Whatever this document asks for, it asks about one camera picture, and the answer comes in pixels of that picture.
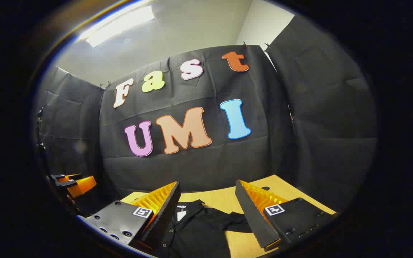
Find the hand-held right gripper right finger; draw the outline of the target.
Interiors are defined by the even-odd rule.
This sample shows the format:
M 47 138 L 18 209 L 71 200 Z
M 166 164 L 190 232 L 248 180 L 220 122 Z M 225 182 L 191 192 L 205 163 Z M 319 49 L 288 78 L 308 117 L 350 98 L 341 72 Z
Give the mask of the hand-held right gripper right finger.
M 337 217 L 337 213 L 323 211 L 304 198 L 286 200 L 243 180 L 236 180 L 235 195 L 265 251 L 290 248 Z

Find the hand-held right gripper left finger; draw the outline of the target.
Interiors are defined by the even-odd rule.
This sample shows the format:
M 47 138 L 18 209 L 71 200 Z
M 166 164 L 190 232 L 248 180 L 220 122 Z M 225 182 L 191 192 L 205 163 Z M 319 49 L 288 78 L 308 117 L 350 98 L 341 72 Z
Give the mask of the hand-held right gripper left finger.
M 114 200 L 79 221 L 114 251 L 152 251 L 164 237 L 180 196 L 180 183 L 174 181 L 133 200 Z

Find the black button-up jacket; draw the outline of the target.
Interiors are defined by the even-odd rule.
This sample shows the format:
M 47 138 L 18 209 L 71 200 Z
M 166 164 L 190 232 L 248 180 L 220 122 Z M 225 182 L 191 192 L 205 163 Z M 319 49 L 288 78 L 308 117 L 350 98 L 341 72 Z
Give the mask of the black button-up jacket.
M 225 231 L 251 233 L 244 214 L 205 207 L 201 200 L 179 202 L 157 258 L 231 258 Z

